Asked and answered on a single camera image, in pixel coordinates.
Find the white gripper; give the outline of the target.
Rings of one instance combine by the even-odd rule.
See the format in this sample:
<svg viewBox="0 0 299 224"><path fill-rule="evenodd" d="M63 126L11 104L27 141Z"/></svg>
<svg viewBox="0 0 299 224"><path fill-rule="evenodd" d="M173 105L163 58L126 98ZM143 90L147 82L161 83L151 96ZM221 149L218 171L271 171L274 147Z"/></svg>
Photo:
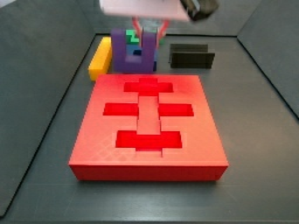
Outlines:
<svg viewBox="0 0 299 224"><path fill-rule="evenodd" d="M170 20L190 20L181 0L99 0L99 7L107 15L133 18L133 26L139 38L143 35L139 18L165 19L157 32L157 47L165 38Z"/></svg>

